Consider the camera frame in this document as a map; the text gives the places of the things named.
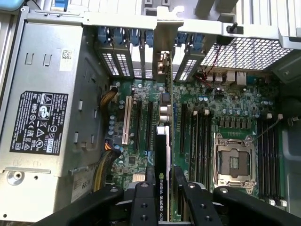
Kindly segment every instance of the screw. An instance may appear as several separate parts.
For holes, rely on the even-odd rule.
[[[144,182],[144,183],[141,184],[140,186],[141,186],[141,187],[148,187],[149,185],[148,185],[147,183]]]
[[[190,188],[194,188],[194,187],[195,187],[195,185],[194,185],[193,183],[189,183],[189,184],[188,184],[188,187],[190,187]]]
[[[112,189],[110,190],[110,192],[117,192],[118,188],[117,187],[112,187]]]
[[[220,189],[220,191],[223,192],[223,193],[227,193],[228,192],[228,190],[226,188],[223,188],[223,187]]]

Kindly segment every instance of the blue plastic clip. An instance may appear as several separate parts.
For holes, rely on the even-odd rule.
[[[64,8],[64,11],[67,11],[68,0],[55,0],[55,7]]]
[[[193,38],[192,38],[192,44],[193,44],[193,49],[194,50],[201,50],[202,47],[203,47],[203,35],[202,34],[198,34],[198,33],[195,33],[193,35]]]
[[[107,27],[98,27],[98,40],[101,44],[105,45],[109,42],[109,36],[108,36],[108,28]]]
[[[139,30],[138,29],[132,29],[130,33],[130,42],[133,44],[133,46],[139,46]]]
[[[154,44],[154,31],[146,31],[145,42],[149,46],[149,48],[152,48]]]
[[[181,46],[186,42],[187,34],[179,32],[177,37],[175,38],[175,44],[177,46]]]
[[[114,28],[114,42],[115,44],[122,45],[124,40],[123,28]]]

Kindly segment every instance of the connector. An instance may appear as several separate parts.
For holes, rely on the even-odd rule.
[[[123,121],[123,134],[122,134],[122,144],[123,145],[128,144],[128,133],[130,130],[132,104],[133,104],[133,98],[127,96],[126,108],[125,108],[125,113],[124,113],[124,121]]]

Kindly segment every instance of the power supply label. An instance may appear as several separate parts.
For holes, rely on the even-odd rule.
[[[10,152],[59,155],[67,101],[63,93],[22,93]]]

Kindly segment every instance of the gray metal panel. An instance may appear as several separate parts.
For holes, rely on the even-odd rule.
[[[300,0],[239,0],[236,13],[238,24],[277,26],[283,36],[296,37],[301,27]]]

